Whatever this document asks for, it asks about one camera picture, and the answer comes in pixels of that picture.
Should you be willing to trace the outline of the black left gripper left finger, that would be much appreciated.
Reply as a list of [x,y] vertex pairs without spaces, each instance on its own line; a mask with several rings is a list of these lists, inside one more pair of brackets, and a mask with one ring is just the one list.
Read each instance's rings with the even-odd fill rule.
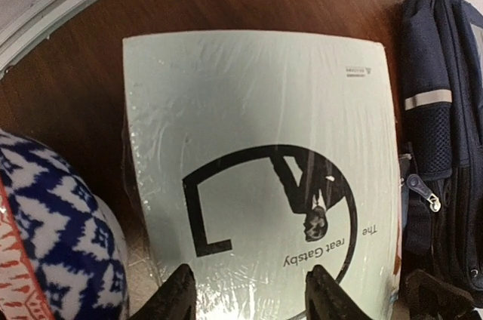
[[195,276],[188,264],[179,265],[130,320],[196,319]]

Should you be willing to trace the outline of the navy blue student backpack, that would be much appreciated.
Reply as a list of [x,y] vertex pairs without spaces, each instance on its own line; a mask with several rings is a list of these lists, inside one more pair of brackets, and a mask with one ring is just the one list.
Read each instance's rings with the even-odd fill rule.
[[405,0],[401,33],[404,247],[481,307],[482,15],[465,0]]

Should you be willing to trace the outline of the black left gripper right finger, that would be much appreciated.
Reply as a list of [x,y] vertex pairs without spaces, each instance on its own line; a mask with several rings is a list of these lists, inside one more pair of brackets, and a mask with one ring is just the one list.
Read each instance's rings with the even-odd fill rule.
[[370,319],[322,265],[306,274],[305,305],[307,319]]

